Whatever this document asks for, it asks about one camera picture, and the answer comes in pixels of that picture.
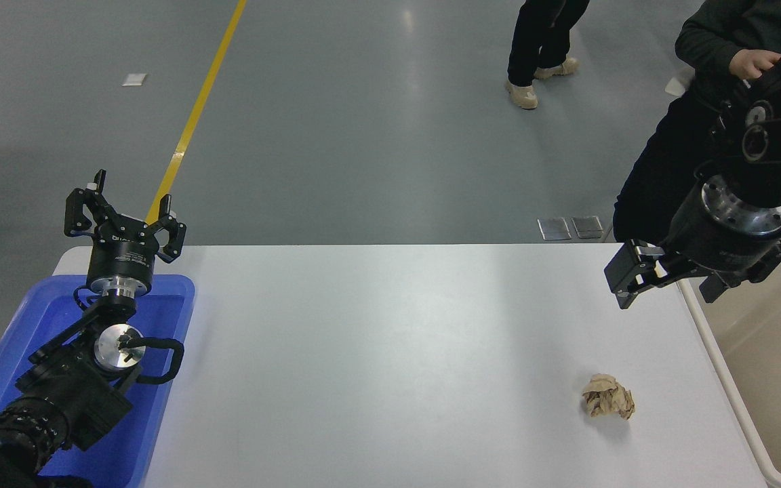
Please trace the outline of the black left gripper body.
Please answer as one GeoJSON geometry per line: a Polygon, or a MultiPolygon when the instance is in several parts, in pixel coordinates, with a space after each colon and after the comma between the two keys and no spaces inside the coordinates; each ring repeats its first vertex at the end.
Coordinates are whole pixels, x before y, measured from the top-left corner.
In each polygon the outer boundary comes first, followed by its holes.
{"type": "Polygon", "coordinates": [[[155,235],[142,220],[118,217],[96,226],[92,235],[86,285],[94,293],[113,287],[129,287],[133,293],[148,293],[154,278],[155,235]]]}

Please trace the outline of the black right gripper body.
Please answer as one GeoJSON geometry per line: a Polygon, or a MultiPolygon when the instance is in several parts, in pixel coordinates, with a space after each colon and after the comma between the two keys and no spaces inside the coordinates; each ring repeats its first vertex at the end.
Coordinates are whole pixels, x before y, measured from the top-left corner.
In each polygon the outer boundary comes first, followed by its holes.
{"type": "Polygon", "coordinates": [[[781,264],[781,206],[757,207],[735,195],[688,195],[666,244],[728,285],[762,282],[781,264]]]}

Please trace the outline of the person's right hand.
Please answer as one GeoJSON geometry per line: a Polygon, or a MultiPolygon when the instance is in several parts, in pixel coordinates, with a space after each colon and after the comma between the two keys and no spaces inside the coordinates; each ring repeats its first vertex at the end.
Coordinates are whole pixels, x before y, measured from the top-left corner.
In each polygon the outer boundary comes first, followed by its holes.
{"type": "Polygon", "coordinates": [[[781,53],[766,49],[741,49],[729,61],[729,73],[741,80],[762,77],[781,60],[781,53]]]}

